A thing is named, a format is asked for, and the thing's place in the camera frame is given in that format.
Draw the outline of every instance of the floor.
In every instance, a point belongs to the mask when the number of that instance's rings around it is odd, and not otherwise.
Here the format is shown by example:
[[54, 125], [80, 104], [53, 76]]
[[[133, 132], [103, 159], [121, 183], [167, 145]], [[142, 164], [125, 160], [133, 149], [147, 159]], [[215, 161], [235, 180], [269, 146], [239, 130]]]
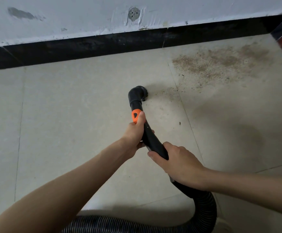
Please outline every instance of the floor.
[[[145, 86], [155, 134], [208, 168], [282, 174], [282, 51], [271, 35], [0, 70], [0, 213], [95, 156], [131, 121]], [[139, 150], [84, 206], [170, 226], [193, 201]], [[216, 194], [235, 232], [282, 232], [282, 215]]]

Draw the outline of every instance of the vacuum hose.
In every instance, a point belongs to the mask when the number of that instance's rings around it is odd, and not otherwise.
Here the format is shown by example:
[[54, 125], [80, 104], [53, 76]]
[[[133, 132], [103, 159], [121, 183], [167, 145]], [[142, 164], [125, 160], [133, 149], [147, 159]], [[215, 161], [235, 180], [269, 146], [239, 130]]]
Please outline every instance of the vacuum hose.
[[[128, 93], [132, 110], [132, 119], [136, 123], [142, 108], [142, 101], [147, 98], [143, 86], [132, 88]], [[149, 150], [157, 152], [168, 160], [168, 152], [152, 132], [148, 122], [144, 124], [142, 141]], [[194, 200], [195, 214], [186, 223], [175, 227], [155, 227], [108, 216], [77, 216], [63, 233], [210, 233], [217, 220], [217, 205], [211, 192], [201, 191], [182, 185], [170, 178], [172, 184], [182, 193]]]

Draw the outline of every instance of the person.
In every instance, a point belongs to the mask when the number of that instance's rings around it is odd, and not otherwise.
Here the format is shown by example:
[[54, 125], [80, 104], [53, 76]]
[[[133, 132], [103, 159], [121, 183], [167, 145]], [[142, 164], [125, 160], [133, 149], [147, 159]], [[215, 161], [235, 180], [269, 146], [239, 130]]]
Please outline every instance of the person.
[[[29, 193], [0, 215], [0, 233], [59, 232], [96, 191], [136, 151], [144, 147], [145, 114], [124, 135], [78, 168]], [[232, 174], [210, 170], [184, 147], [168, 142], [169, 160], [148, 155], [171, 178], [186, 186], [226, 194], [282, 213], [282, 177]]]

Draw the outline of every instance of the white wall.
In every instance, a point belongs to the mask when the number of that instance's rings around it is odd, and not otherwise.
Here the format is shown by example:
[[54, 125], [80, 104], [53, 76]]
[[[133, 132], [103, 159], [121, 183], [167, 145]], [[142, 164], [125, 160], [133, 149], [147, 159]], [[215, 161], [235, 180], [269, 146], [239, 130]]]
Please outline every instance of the white wall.
[[0, 46], [281, 13], [282, 0], [0, 0]]

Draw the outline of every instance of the person's left thumb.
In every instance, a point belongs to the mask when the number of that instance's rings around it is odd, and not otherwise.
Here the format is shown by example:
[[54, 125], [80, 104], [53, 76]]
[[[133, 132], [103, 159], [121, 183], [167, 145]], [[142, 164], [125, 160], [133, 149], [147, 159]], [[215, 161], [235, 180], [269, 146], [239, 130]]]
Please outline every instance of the person's left thumb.
[[140, 113], [139, 113], [139, 116], [138, 116], [138, 121], [137, 121], [137, 125], [138, 126], [143, 126], [144, 125], [144, 123], [145, 123], [145, 121], [146, 121], [146, 119], [145, 119], [145, 113], [143, 112], [143, 111], [141, 111]]

